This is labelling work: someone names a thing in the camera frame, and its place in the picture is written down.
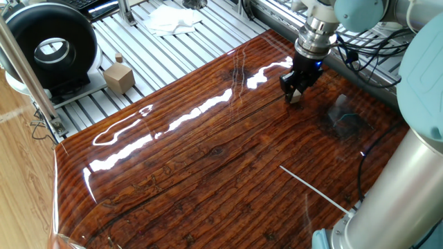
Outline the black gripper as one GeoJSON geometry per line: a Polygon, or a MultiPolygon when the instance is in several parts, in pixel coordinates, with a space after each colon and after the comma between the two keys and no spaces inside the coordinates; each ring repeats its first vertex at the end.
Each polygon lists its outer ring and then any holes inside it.
{"type": "Polygon", "coordinates": [[[323,59],[311,59],[295,52],[292,71],[280,76],[280,88],[287,103],[299,102],[299,93],[303,94],[323,73],[322,63],[323,59]]]}

